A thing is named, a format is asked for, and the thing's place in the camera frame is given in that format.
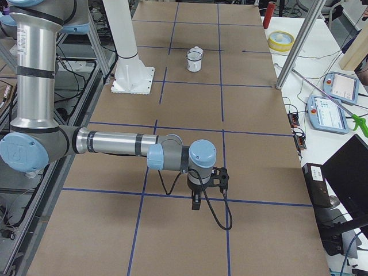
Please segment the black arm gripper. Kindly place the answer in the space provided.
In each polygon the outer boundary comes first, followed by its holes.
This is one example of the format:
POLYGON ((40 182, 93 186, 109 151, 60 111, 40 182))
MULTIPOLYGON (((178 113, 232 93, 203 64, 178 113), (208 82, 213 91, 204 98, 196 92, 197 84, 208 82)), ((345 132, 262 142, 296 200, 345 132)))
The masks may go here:
POLYGON ((191 190, 191 199, 192 199, 191 209, 200 210, 201 194, 206 189, 205 185, 196 185, 193 183, 189 183, 188 187, 191 190))

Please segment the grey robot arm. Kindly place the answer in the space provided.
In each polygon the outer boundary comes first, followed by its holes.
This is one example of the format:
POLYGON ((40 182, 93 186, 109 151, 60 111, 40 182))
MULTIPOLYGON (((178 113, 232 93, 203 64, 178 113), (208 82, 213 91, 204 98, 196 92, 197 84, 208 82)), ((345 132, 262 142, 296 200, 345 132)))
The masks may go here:
POLYGON ((1 140, 2 160, 29 173, 72 154, 143 156, 150 169, 187 174, 192 208, 198 210, 215 176, 210 141, 185 146, 176 135, 91 131, 55 121, 56 37, 89 31, 87 1, 10 1, 10 17, 17 28, 18 104, 10 133, 1 140))

